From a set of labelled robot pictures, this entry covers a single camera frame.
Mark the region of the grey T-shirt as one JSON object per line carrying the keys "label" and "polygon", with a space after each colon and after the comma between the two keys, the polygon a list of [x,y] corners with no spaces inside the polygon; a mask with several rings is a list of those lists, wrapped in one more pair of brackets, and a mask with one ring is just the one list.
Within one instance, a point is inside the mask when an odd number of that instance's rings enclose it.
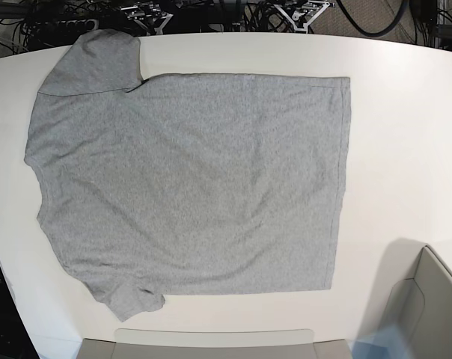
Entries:
{"label": "grey T-shirt", "polygon": [[82,35],[37,92],[25,163],[59,263],[126,321],[167,295],[330,289],[348,78],[165,74]]}

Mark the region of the beige bin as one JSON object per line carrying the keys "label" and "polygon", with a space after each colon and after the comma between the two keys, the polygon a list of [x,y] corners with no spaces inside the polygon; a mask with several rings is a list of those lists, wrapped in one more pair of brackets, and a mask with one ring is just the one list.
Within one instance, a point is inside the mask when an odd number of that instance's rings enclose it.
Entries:
{"label": "beige bin", "polygon": [[391,290],[374,344],[384,358],[452,358],[452,271],[430,246]]}
{"label": "beige bin", "polygon": [[114,340],[83,340],[78,358],[351,358],[346,340],[314,342],[309,329],[178,332],[117,329]]}

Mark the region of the black power strip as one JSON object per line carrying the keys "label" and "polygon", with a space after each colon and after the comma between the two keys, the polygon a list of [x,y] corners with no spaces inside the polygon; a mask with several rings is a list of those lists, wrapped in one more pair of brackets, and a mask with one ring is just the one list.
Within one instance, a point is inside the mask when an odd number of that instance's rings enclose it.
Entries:
{"label": "black power strip", "polygon": [[59,31],[66,33],[85,33],[99,28],[100,22],[97,19],[71,19],[53,22],[38,22],[36,26],[39,30]]}

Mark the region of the beige bin right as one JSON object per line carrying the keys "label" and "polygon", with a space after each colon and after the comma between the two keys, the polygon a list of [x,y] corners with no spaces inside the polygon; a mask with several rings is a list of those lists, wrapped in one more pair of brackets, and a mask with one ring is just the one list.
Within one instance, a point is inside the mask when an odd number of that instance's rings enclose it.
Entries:
{"label": "beige bin right", "polygon": [[452,358],[452,271],[430,246],[391,290],[374,344],[384,358]]}

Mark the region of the beige bin front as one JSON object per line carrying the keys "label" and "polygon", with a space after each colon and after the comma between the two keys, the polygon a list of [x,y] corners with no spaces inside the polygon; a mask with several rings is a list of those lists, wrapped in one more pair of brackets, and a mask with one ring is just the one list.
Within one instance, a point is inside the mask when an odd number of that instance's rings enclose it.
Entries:
{"label": "beige bin front", "polygon": [[78,358],[351,358],[346,340],[314,342],[309,329],[178,332],[117,329],[114,340],[83,340]]}

